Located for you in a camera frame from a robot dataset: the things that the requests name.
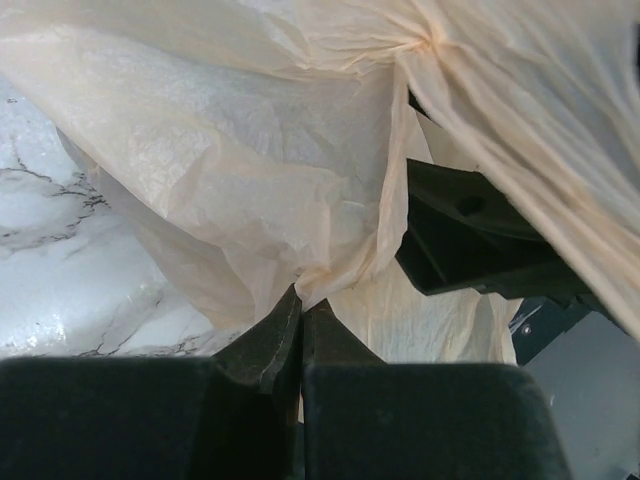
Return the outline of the translucent orange plastic bag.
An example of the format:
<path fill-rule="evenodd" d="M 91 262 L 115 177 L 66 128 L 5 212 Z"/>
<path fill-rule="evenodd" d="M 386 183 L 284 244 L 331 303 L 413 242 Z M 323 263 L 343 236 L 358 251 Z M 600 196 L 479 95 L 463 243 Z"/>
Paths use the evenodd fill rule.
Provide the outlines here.
<path fill-rule="evenodd" d="M 639 334 L 635 1 L 5 1 L 1 71 L 216 325 L 289 287 L 392 362 L 513 362 L 519 300 L 419 294 L 407 137 Z"/>

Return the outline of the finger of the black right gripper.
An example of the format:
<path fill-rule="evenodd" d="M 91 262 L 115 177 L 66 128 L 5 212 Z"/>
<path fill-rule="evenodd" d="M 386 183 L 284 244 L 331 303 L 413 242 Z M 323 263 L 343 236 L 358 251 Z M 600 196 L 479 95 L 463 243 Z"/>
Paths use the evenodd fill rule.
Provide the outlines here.
<path fill-rule="evenodd" d="M 407 162 L 407 231 L 396 259 L 424 295 L 572 298 L 585 282 L 479 172 Z"/>

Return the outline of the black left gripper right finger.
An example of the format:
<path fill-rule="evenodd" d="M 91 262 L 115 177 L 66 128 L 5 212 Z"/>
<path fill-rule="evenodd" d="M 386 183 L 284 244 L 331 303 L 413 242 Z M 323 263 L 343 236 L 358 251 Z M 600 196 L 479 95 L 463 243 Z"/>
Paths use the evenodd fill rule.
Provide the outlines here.
<path fill-rule="evenodd" d="M 327 303 L 305 313 L 310 479 L 566 479 L 545 399 L 504 364 L 388 364 Z"/>

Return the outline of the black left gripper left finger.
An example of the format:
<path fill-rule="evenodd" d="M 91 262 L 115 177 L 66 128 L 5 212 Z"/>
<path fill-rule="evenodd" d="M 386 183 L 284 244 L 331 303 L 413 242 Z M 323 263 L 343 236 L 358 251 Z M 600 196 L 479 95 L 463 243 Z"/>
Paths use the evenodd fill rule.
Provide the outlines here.
<path fill-rule="evenodd" d="M 294 457 L 301 302 L 288 290 L 211 356 L 1 364 L 5 479 L 283 479 Z"/>

